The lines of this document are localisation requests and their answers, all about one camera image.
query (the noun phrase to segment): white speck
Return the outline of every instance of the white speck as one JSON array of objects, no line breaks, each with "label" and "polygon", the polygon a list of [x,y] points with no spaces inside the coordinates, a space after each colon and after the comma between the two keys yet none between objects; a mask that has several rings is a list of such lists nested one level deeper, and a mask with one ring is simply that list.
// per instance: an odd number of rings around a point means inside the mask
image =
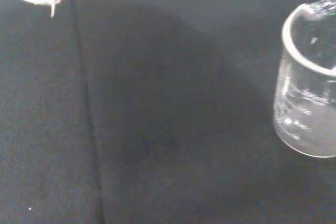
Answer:
[{"label": "white speck", "polygon": [[292,123],[292,120],[291,118],[286,118],[285,119],[285,123],[288,125],[288,124],[291,124]]},{"label": "white speck", "polygon": [[314,37],[311,39],[310,44],[313,45],[316,43],[316,41],[317,41],[317,37]]}]

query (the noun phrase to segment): dark gray surface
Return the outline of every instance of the dark gray surface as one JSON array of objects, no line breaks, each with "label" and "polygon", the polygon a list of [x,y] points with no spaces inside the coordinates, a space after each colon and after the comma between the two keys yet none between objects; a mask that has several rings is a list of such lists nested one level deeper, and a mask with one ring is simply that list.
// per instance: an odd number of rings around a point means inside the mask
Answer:
[{"label": "dark gray surface", "polygon": [[70,3],[0,1],[0,223],[98,223],[99,171]]},{"label": "dark gray surface", "polygon": [[336,222],[334,159],[271,123],[282,23],[317,0],[2,1],[3,223],[100,223],[100,187],[108,224]]},{"label": "dark gray surface", "polygon": [[280,31],[316,0],[76,0],[107,223],[334,223],[276,137]]}]

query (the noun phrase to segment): glass beaker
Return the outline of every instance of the glass beaker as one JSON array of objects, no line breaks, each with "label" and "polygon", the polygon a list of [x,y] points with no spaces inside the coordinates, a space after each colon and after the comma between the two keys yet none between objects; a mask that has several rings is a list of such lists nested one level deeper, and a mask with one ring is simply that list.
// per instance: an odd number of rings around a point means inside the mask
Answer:
[{"label": "glass beaker", "polygon": [[274,125],[291,148],[336,156],[336,0],[302,4],[285,21]]}]

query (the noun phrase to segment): beaker rim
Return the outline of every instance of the beaker rim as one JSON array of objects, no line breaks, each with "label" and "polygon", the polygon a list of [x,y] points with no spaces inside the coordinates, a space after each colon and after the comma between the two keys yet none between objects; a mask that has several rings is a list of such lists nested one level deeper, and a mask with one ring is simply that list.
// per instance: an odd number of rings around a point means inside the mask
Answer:
[{"label": "beaker rim", "polygon": [[299,64],[302,66],[316,72],[320,73],[326,76],[330,76],[333,78],[336,78],[336,71],[322,67],[310,60],[308,60],[295,46],[292,37],[291,37],[291,28],[293,22],[298,18],[299,16],[303,16],[303,13],[307,11],[308,8],[306,8],[308,4],[302,4],[299,7],[297,7],[286,19],[283,27],[282,27],[282,42],[284,44],[284,47],[288,54]]}]

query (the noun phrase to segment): black fabric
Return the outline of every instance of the black fabric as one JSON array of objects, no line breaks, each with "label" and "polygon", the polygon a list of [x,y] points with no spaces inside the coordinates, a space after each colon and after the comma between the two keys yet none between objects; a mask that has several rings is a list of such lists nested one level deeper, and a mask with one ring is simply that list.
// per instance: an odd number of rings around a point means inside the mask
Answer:
[{"label": "black fabric", "polygon": [[0,223],[335,223],[281,142],[280,31],[317,0],[0,0]]},{"label": "black fabric", "polygon": [[100,183],[70,2],[0,2],[0,223],[99,223]]},{"label": "black fabric", "polygon": [[76,0],[106,223],[335,223],[334,161],[272,126],[280,32],[317,0]]}]

